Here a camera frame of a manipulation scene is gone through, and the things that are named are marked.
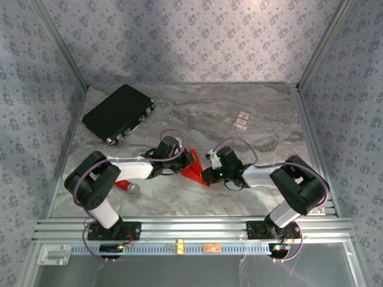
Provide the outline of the red cloth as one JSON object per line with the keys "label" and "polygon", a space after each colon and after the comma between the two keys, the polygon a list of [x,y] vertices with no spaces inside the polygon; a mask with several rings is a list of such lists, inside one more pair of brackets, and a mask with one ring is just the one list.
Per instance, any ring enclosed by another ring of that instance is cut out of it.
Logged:
{"label": "red cloth", "polygon": [[197,159],[197,161],[195,163],[189,165],[188,167],[186,167],[182,171],[180,171],[180,174],[186,178],[191,179],[192,181],[195,181],[201,185],[209,187],[209,185],[205,185],[201,180],[201,173],[203,171],[203,168],[202,168],[202,165],[201,165],[201,162],[200,162],[198,155],[195,158]]}

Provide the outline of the small white card packet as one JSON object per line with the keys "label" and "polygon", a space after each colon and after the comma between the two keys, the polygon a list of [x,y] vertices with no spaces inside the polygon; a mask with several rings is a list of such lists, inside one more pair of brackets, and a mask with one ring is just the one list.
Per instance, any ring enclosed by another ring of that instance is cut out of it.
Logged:
{"label": "small white card packet", "polygon": [[242,130],[247,129],[248,120],[250,118],[250,114],[247,112],[240,111],[237,119],[235,120],[233,126]]}

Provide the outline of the black hard case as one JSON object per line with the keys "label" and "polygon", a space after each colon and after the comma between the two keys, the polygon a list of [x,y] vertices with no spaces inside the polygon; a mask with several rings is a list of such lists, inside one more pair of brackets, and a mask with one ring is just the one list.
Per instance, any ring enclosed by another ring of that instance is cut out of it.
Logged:
{"label": "black hard case", "polygon": [[124,84],[95,106],[82,123],[109,146],[120,143],[154,110],[154,100]]}

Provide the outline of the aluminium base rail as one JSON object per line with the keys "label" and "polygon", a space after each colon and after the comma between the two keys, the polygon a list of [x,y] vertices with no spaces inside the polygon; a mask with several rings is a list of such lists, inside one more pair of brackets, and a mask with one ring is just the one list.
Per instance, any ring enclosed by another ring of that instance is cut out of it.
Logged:
{"label": "aluminium base rail", "polygon": [[[254,216],[160,216],[127,217],[125,221],[141,223],[140,239],[144,242],[234,242],[247,238],[246,223],[262,221]],[[338,243],[355,240],[349,218],[307,216],[299,219],[306,243]],[[83,218],[53,218],[38,221],[32,240],[41,243],[79,243],[84,229]]]}

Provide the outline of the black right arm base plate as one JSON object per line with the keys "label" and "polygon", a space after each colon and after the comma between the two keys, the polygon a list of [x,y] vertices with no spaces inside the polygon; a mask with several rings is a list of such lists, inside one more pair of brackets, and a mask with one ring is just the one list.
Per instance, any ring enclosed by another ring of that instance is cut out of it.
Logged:
{"label": "black right arm base plate", "polygon": [[247,221],[246,232],[248,239],[299,239],[300,228],[295,222],[286,227],[277,227],[274,223],[266,221]]}

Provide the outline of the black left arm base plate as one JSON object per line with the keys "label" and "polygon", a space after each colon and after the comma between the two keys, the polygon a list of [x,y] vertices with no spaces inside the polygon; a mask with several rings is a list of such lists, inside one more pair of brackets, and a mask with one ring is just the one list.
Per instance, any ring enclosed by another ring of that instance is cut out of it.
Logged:
{"label": "black left arm base plate", "polygon": [[140,222],[118,222],[106,229],[100,223],[90,224],[87,240],[90,241],[134,241],[141,235]]}

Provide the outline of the aluminium side rail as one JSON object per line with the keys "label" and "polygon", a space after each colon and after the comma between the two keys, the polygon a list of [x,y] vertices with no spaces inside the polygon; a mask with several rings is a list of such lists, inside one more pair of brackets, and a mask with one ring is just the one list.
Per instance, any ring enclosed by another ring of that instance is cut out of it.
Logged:
{"label": "aluminium side rail", "polygon": [[47,204],[49,205],[44,209],[44,219],[51,218],[57,191],[62,181],[62,176],[69,156],[69,150],[74,140],[75,131],[80,120],[88,88],[88,86],[85,86],[85,88],[76,88],[68,100],[66,112],[69,112],[70,121],[67,124],[64,124],[64,128],[59,128],[60,131],[64,131],[64,138],[63,142],[60,144],[60,153],[53,173],[53,182],[48,189],[49,201]]}
{"label": "aluminium side rail", "polygon": [[320,147],[319,140],[315,133],[314,124],[311,120],[308,112],[308,108],[304,102],[304,97],[297,90],[296,95],[296,107],[297,115],[299,118],[300,125],[306,141],[306,146],[311,160],[312,167],[322,176],[330,186],[330,194],[327,203],[324,205],[324,211],[326,216],[337,216],[341,217],[342,214],[338,208],[338,201],[333,192],[333,184],[327,170],[327,166],[324,162],[323,152]]}

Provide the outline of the grey metal bracket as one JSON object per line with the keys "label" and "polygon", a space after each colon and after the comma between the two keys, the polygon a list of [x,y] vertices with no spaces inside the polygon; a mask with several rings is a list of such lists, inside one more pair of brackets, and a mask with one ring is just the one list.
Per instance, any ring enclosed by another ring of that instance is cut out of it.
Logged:
{"label": "grey metal bracket", "polygon": [[64,266],[69,263],[72,247],[70,245],[42,245],[37,264],[41,266]]}

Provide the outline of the aluminium frame post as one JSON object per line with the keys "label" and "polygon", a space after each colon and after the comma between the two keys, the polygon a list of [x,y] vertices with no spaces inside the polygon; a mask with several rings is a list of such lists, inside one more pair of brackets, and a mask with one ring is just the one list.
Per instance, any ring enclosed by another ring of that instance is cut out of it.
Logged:
{"label": "aluminium frame post", "polygon": [[331,43],[342,27],[342,24],[354,3],[355,0],[340,0],[339,5],[331,16],[322,37],[303,71],[302,76],[297,82],[297,90],[299,93],[303,93],[307,89],[310,80],[316,73],[321,61],[324,59]]}

